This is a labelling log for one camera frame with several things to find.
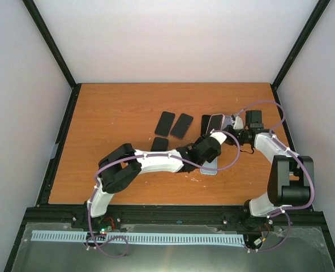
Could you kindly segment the black phone case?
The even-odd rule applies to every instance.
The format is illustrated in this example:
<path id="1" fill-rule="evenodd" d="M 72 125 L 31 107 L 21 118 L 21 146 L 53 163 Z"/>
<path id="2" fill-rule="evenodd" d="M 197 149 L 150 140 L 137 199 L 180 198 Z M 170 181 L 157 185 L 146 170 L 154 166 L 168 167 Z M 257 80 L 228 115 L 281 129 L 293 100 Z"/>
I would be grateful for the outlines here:
<path id="1" fill-rule="evenodd" d="M 211 131 L 213 130 L 213 127 L 210 125 L 211 115 L 204 114 L 201 117 L 201 128 L 200 128 L 200 135 L 202 137 L 207 137 Z"/>

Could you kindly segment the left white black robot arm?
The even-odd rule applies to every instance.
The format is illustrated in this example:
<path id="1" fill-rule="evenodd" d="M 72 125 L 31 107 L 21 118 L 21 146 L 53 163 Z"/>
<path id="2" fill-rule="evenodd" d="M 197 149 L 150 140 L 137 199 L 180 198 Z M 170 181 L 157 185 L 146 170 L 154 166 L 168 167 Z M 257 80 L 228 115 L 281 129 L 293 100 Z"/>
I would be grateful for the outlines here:
<path id="1" fill-rule="evenodd" d="M 97 185 L 89 200 L 84 221 L 92 228 L 103 224 L 104 214 L 113 196 L 125 190 L 132 181 L 145 173 L 190 173 L 205 162 L 221 155 L 221 145 L 226 135 L 214 132 L 184 147 L 170 151 L 142 151 L 126 143 L 99 162 L 95 175 Z"/>

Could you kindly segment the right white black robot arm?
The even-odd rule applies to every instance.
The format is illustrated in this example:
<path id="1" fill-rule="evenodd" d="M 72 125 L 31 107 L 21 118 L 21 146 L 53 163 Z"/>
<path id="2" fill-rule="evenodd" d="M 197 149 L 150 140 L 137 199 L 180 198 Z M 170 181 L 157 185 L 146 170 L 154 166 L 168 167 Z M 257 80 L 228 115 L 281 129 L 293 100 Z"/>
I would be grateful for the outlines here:
<path id="1" fill-rule="evenodd" d="M 245 117 L 243 121 L 238 115 L 227 116 L 222 128 L 232 136 L 226 143 L 250 145 L 252 152 L 261 152 L 271 163 L 267 191 L 244 204 L 249 216 L 271 218 L 287 210 L 309 208 L 315 198 L 312 158 L 292 151 L 273 130 L 266 129 L 260 110 L 248 110 Z"/>

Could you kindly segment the black smartphone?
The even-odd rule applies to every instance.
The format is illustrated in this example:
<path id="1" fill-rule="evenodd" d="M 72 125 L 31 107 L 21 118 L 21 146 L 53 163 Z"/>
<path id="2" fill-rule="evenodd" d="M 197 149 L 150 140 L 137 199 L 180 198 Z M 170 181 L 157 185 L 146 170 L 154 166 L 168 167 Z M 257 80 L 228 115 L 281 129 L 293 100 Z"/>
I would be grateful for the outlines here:
<path id="1" fill-rule="evenodd" d="M 165 152 L 168 150 L 169 140 L 167 138 L 155 137 L 152 143 L 152 152 Z"/>
<path id="2" fill-rule="evenodd" d="M 188 129 L 190 128 L 194 118 L 190 115 L 182 113 L 176 123 L 174 124 L 173 128 L 171 129 L 170 135 L 176 137 L 178 139 L 183 139 L 186 135 Z"/>

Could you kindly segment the phone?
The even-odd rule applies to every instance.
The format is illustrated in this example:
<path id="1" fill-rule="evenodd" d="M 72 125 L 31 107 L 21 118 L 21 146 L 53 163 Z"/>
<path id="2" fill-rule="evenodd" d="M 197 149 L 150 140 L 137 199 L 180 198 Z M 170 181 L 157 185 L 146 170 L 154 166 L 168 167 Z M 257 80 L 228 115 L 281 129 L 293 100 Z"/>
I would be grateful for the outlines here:
<path id="1" fill-rule="evenodd" d="M 200 173 L 202 175 L 216 175 L 218 173 L 218 157 L 214 158 L 211 162 L 205 161 L 200 168 Z"/>
<path id="2" fill-rule="evenodd" d="M 221 130 L 224 120 L 225 120 L 224 114 L 211 115 L 208 122 L 206 133 L 211 134 L 213 131 Z"/>
<path id="3" fill-rule="evenodd" d="M 228 126 L 234 126 L 235 124 L 235 117 L 234 115 L 225 115 L 224 116 L 224 120 L 222 121 L 222 125 L 221 125 L 221 129 L 224 130 L 226 129 Z"/>

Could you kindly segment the blue smartphone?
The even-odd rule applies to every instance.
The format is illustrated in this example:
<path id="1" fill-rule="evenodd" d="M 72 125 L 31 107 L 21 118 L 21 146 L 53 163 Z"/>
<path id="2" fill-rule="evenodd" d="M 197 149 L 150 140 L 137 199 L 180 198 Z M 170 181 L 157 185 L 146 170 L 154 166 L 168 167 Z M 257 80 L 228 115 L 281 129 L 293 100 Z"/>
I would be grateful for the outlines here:
<path id="1" fill-rule="evenodd" d="M 163 111 L 155 128 L 155 135 L 167 137 L 175 119 L 175 113 Z"/>

